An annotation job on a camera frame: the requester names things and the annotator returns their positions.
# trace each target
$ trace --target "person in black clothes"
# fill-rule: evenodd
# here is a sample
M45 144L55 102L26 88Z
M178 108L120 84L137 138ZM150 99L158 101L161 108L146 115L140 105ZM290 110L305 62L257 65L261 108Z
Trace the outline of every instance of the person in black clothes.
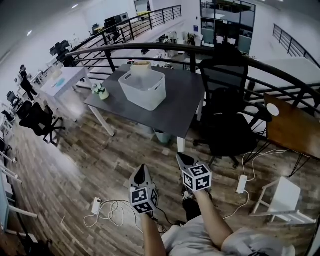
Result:
M25 90L26 94L28 94L29 99L33 102L35 100L33 95L37 96L38 93L36 93L36 91L34 90L34 88L31 85L31 83L28 81L28 77L27 77L28 75L27 75L26 70L27 69L26 69L25 65L22 65L20 67L19 77L20 77L20 81L21 81L21 87L22 87L22 89Z

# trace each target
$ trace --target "white power strip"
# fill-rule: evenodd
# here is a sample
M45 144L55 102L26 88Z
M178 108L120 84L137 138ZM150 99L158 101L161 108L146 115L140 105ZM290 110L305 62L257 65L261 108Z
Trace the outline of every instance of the white power strip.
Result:
M91 212L94 215L98 215L99 214L100 205L101 205L101 199L99 197L96 197L94 199L94 201L93 201L93 206L92 206L92 210L91 210Z
M236 192L238 194L243 194L245 192L246 184L247 184L248 177L245 175L241 175L239 178L238 187L236 188Z

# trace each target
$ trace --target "white plastic bin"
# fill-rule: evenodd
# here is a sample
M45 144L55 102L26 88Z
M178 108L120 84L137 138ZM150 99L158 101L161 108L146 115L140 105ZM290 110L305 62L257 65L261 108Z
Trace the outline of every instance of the white plastic bin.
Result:
M148 68L130 70L119 83L128 101L149 111L155 110L166 98L165 74Z

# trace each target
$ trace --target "potted plant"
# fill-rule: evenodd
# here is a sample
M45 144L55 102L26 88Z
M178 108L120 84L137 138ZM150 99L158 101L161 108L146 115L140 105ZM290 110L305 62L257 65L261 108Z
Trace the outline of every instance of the potted plant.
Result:
M109 97L109 92L107 91L106 88L104 88L102 86L101 83L100 84L96 84L96 83L94 84L92 93L93 94L98 94L102 101Z

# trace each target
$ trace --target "wooden floor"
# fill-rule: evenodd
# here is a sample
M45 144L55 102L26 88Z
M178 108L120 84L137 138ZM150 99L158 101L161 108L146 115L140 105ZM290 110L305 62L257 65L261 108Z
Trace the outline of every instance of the wooden floor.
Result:
M67 130L60 132L58 148L46 144L31 129L20 127L19 122L15 122L15 136L10 141L13 151L10 154L15 155L18 162L9 164L9 168L23 181L22 185L14 184L18 206L38 214L38 219L24 217L23 220L29 232L38 239L53 241L52 251L57 256L143 255L143 235L135 227L135 218L128 207L124 207L122 227L100 219L97 225L87 228L84 217L91 214L95 197L128 200L129 178L135 168L145 163L159 189L159 207L167 213L172 223L185 221L181 174L175 156L177 141L174 139L169 146L163 146L135 123L102 113L116 131L115 136L111 137L89 108L80 100L74 100L75 97L83 100L89 93L77 89L77 95L71 93L67 96L70 110L78 111L80 117L77 122L65 118ZM43 99L41 96L36 101L42 102ZM193 137L190 131L185 144L186 152L209 162L209 148L195 148ZM304 255L315 225L268 226L265 217L248 215L258 200L262 186L280 176L289 175L297 158L294 152L257 158L254 162L256 178L246 186L250 194L249 203L227 222L234 231L248 227L278 237L285 243L293 244L297 255ZM318 217L320 210L319 166L320 163L310 160L290 179L301 188L298 209L313 218ZM240 164L233 169L230 159L225 157L218 159L212 170L214 204L222 216L230 215L247 200L246 194L236 194L243 168ZM246 175L253 176L251 163L246 166ZM103 212L108 215L108 205ZM116 212L114 221L120 224L121 216L120 211ZM162 212L157 212L155 216L167 229L170 227ZM88 222L92 224L94 221L92 218Z

